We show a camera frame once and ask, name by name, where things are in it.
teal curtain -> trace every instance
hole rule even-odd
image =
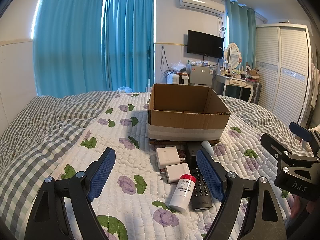
[[[145,92],[153,68],[154,0],[106,0],[102,51],[107,87],[130,87]]]
[[[103,0],[41,0],[34,31],[38,95],[106,90],[101,53]]]
[[[226,7],[229,17],[229,42],[234,42],[239,47],[242,56],[242,69],[245,69],[247,62],[252,68],[255,64],[257,43],[254,10],[239,5],[235,0],[227,0]]]

television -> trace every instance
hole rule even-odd
[[[188,30],[187,53],[223,58],[223,38]]]

suitcase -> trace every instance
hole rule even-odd
[[[260,98],[260,93],[261,93],[261,88],[262,88],[262,84],[259,83],[259,82],[255,82],[253,84],[253,96],[252,96],[252,99],[251,99],[251,103],[254,103],[254,104],[258,104],[259,102],[259,98]]]

white air conditioner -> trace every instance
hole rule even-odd
[[[222,15],[225,12],[224,4],[210,0],[180,0],[180,7],[215,15]]]

wardrobe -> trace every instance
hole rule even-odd
[[[311,47],[308,28],[297,24],[257,26],[256,68],[262,89],[259,105],[286,126],[301,123],[311,87]]]

